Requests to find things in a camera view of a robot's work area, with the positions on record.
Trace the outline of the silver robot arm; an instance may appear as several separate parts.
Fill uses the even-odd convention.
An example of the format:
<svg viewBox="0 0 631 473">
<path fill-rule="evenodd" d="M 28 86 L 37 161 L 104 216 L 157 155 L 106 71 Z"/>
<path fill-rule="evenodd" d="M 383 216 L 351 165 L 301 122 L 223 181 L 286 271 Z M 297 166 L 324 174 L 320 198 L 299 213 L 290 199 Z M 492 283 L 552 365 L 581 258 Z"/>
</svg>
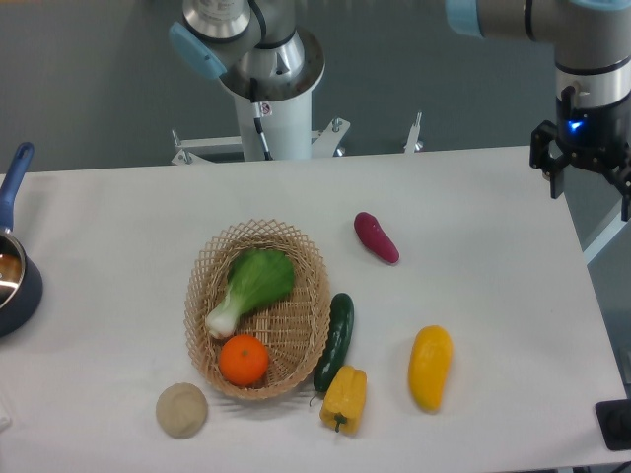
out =
<svg viewBox="0 0 631 473">
<path fill-rule="evenodd" d="M 554 49 L 554 120 L 531 133 L 529 164 L 563 191 L 572 166 L 600 174 L 630 217 L 630 4 L 627 1 L 448 1 L 450 27 L 480 38 L 523 38 Z"/>
</svg>

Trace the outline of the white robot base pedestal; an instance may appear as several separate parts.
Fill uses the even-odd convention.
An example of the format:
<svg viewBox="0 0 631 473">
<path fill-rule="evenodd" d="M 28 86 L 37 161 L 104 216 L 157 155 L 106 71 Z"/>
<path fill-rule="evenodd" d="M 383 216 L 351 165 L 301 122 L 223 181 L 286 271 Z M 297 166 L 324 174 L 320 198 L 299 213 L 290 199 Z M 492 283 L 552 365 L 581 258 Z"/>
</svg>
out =
<svg viewBox="0 0 631 473">
<path fill-rule="evenodd" d="M 199 76 L 233 97 L 245 159 L 311 157 L 312 96 L 324 72 L 293 1 L 185 1 L 169 40 Z"/>
</svg>

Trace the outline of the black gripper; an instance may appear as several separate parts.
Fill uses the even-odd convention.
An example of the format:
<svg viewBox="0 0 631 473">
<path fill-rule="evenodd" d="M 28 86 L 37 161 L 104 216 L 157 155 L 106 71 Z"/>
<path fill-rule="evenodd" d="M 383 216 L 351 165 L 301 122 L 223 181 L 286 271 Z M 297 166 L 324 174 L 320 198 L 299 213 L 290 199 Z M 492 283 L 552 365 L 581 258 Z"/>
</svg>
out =
<svg viewBox="0 0 631 473">
<path fill-rule="evenodd" d="M 542 121 L 530 134 L 529 165 L 549 182 L 552 199 L 564 192 L 564 168 L 605 172 L 621 195 L 622 221 L 630 218 L 630 98 L 582 107 L 579 88 L 567 86 L 556 104 L 556 121 Z"/>
</svg>

